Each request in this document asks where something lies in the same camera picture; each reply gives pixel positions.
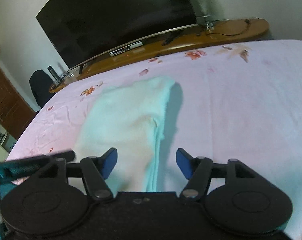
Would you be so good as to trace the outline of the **white knit sweater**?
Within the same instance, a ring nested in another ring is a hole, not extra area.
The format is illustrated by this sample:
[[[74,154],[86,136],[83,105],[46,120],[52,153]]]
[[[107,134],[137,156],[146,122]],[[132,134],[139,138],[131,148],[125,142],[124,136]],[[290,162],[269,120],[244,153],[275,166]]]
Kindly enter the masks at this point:
[[[88,113],[73,150],[84,158],[117,149],[117,163],[106,180],[113,193],[157,190],[160,145],[174,84],[170,77],[159,76],[108,87]]]

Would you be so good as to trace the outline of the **pink floral bed sheet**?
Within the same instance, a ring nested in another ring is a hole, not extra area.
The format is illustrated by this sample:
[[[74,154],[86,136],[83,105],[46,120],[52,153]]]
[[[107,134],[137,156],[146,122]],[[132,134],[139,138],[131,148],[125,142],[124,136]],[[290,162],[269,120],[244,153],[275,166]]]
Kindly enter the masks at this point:
[[[166,109],[156,191],[179,192],[186,179],[178,148],[217,163],[235,158],[292,200],[286,227],[302,239],[302,41],[248,42],[190,50],[73,82],[55,94],[18,139],[9,160],[72,149],[108,87],[166,76]]]

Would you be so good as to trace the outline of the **dark remote in holder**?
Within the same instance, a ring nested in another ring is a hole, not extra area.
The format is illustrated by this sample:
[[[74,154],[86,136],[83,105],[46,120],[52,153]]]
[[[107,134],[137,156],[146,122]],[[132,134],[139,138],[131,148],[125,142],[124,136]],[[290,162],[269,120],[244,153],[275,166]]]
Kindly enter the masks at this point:
[[[63,80],[65,80],[67,77],[69,77],[71,75],[70,70],[59,75],[59,74],[57,74],[57,72],[54,70],[54,68],[52,66],[48,66],[47,69],[56,82],[62,82]]]

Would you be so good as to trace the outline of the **black chair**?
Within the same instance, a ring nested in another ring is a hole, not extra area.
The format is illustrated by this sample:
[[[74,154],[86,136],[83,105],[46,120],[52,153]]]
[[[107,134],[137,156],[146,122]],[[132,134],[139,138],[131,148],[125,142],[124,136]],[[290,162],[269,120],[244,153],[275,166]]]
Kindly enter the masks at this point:
[[[53,80],[41,69],[35,71],[31,75],[29,85],[36,103],[40,108],[43,108],[45,104],[54,96],[54,93],[50,93],[49,91],[52,84]]]

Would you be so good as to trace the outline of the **dark wooden door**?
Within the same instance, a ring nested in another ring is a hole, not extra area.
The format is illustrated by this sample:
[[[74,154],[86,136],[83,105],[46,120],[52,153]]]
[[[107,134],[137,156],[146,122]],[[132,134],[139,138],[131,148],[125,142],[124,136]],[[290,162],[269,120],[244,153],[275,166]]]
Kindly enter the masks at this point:
[[[15,90],[0,68],[0,124],[18,140],[35,117],[35,111]]]

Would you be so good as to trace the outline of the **silver set-top box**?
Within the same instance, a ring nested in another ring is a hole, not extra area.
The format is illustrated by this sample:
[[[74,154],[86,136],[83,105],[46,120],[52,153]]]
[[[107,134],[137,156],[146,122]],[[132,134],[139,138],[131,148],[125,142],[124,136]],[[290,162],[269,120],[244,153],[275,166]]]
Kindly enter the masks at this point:
[[[126,51],[130,51],[132,49],[135,49],[135,48],[138,48],[138,47],[141,47],[141,46],[143,46],[142,41],[134,42],[132,44],[128,44],[126,46],[123,46],[121,48],[118,48],[116,50],[113,50],[113,51],[109,52],[109,55],[111,57],[117,56],[119,54],[125,53]]]

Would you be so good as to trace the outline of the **wooden tv bench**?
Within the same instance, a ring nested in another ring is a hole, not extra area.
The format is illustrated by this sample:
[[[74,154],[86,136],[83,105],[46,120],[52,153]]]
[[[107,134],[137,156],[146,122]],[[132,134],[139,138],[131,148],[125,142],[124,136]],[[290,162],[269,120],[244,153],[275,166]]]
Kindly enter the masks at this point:
[[[70,69],[71,75],[61,83],[50,86],[50,93],[56,93],[68,84],[95,74],[113,70],[128,64],[151,60],[160,56],[185,50],[253,41],[265,36],[269,23],[261,18],[217,21],[214,29],[208,31],[197,25],[167,34],[157,34],[146,39],[146,44],[111,57],[100,55]]]

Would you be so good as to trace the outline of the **black curved television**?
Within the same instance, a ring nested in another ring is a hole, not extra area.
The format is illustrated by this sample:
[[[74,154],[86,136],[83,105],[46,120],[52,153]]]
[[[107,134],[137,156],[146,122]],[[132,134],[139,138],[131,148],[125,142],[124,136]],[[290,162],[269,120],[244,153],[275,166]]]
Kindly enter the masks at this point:
[[[48,0],[36,18],[69,68],[196,22],[189,0]]]

